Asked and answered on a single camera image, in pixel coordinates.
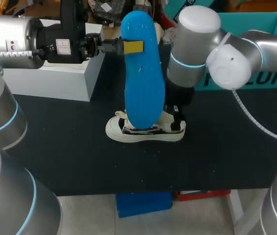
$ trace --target shoe lace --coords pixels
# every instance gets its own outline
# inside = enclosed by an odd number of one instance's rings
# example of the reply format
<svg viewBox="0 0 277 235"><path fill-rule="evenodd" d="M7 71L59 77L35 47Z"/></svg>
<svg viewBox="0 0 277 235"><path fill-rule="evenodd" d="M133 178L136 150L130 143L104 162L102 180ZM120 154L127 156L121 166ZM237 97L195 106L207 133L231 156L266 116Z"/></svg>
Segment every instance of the shoe lace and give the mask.
<svg viewBox="0 0 277 235"><path fill-rule="evenodd" d="M129 118L128 118L128 115L126 114L126 111L125 112L117 111L117 112L115 112L115 115L122 118L122 119L124 119L124 124L126 124L126 126L128 128L134 128L134 126L129 121Z"/></svg>

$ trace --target blue box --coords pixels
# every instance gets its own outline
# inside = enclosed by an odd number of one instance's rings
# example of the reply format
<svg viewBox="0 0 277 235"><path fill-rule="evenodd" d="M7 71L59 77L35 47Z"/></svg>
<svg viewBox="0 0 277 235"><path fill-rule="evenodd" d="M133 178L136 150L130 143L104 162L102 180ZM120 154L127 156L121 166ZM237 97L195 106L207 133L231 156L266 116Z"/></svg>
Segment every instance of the blue box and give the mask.
<svg viewBox="0 0 277 235"><path fill-rule="evenodd" d="M243 32L257 29L277 35L277 12L266 13L219 13L221 27L231 32L235 36L240 36ZM246 83L243 89L268 89L277 88L277 73L260 72L254 74ZM205 72L201 83L195 88L198 91L221 90L217 86L209 73Z"/></svg>
<svg viewBox="0 0 277 235"><path fill-rule="evenodd" d="M119 218L170 209L170 192L123 193L115 195Z"/></svg>

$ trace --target shoe sole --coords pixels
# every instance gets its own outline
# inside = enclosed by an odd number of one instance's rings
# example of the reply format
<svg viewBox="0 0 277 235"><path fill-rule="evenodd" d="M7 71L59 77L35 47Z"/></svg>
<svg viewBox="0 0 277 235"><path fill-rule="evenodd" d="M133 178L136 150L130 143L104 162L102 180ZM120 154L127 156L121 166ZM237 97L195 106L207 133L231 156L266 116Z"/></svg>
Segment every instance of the shoe sole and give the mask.
<svg viewBox="0 0 277 235"><path fill-rule="evenodd" d="M131 124L147 129L162 114L165 90L154 22L142 11L130 12L122 20L121 35L124 40L144 41L144 52L124 56L125 107Z"/></svg>
<svg viewBox="0 0 277 235"><path fill-rule="evenodd" d="M116 133L110 126L110 122L106 124L106 134L109 138L123 143L136 143L140 141L167 141L176 142L183 138L185 130L178 134L159 134L159 135L127 135Z"/></svg>

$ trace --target teal box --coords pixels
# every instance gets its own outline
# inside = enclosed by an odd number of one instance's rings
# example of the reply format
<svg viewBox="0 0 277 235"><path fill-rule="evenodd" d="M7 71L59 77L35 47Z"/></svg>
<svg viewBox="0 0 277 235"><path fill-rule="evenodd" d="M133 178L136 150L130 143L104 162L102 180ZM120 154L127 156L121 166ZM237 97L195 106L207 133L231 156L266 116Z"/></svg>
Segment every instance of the teal box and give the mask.
<svg viewBox="0 0 277 235"><path fill-rule="evenodd" d="M268 13L219 13L221 27L235 36L251 29L277 35L277 12ZM277 73L259 72L254 74L242 89L268 89L277 88ZM209 73L205 72L201 83L196 87L198 91L221 90Z"/></svg>
<svg viewBox="0 0 277 235"><path fill-rule="evenodd" d="M167 17L178 22L177 18L183 8L192 5L200 5L209 7L213 0L170 0L167 6L164 8L164 13Z"/></svg>

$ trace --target blue light ring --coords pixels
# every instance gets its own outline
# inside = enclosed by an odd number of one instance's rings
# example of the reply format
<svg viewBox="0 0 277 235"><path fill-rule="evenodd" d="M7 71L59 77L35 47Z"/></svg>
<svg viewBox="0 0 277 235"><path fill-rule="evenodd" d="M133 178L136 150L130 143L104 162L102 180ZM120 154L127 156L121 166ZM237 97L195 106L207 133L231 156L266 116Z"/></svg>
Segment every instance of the blue light ring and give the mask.
<svg viewBox="0 0 277 235"><path fill-rule="evenodd" d="M245 40L245 41L247 41L247 42L249 42L249 43L251 43L251 44L253 44L255 47L257 47L257 49L259 50L260 55L261 55L261 67L262 67L262 65L263 65L263 63L264 63L264 57L263 57L263 55L262 55L262 51L261 51L259 45L257 45L255 42L253 42L253 41L251 41L251 40L249 40L249 39L247 39L247 38L242 38L242 39Z"/></svg>
<svg viewBox="0 0 277 235"><path fill-rule="evenodd" d="M181 61L177 60L176 58L174 58L172 52L170 53L170 56L172 57L172 59L177 62L179 65L182 65L184 67L187 67L187 68L201 68L201 67L204 67L206 66L206 64L203 64L203 65L186 65L184 63L182 63Z"/></svg>
<svg viewBox="0 0 277 235"><path fill-rule="evenodd" d="M17 115L17 112L18 112L18 103L16 102L16 111L14 113L14 115L12 116L12 118L5 124L3 125L2 127L0 127L0 130L2 130L3 128L5 128L6 126L8 126L12 121L13 119L15 119L16 115Z"/></svg>
<svg viewBox="0 0 277 235"><path fill-rule="evenodd" d="M31 176L31 179L32 179L32 182L33 182L33 187L34 187L34 192L33 192L33 201L32 201L32 205L31 205L31 208L30 208L30 211L29 211L29 214L27 215L24 223L22 224L22 226L20 227L20 229L18 230L18 232L16 233L16 235L20 235L24 228L27 226L29 220L31 219L31 216L33 214L33 211L34 211L34 206L35 206L35 202L36 202L36 183L35 183L35 180L34 180L34 177L33 175L26 169L26 171L30 174Z"/></svg>

